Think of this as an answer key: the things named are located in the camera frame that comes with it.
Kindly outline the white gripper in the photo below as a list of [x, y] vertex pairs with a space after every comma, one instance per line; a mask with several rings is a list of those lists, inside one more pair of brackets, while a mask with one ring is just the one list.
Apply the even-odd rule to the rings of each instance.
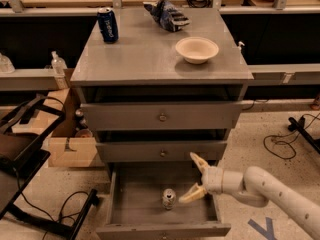
[[244, 189], [243, 174], [240, 172], [224, 170], [216, 166], [209, 166], [208, 162], [198, 154], [191, 152], [190, 157], [202, 173], [202, 185], [195, 183], [179, 202], [187, 204], [203, 198], [209, 194], [235, 194]]

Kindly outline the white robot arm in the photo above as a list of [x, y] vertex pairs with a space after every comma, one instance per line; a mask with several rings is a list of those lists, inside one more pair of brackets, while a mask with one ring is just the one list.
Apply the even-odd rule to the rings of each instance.
[[277, 205], [311, 238], [320, 240], [320, 206], [289, 188], [266, 170], [251, 166], [244, 173], [211, 166], [191, 152], [190, 157], [201, 173], [201, 182], [195, 183], [180, 203], [190, 203], [206, 194], [228, 194], [240, 203], [264, 207], [269, 201]]

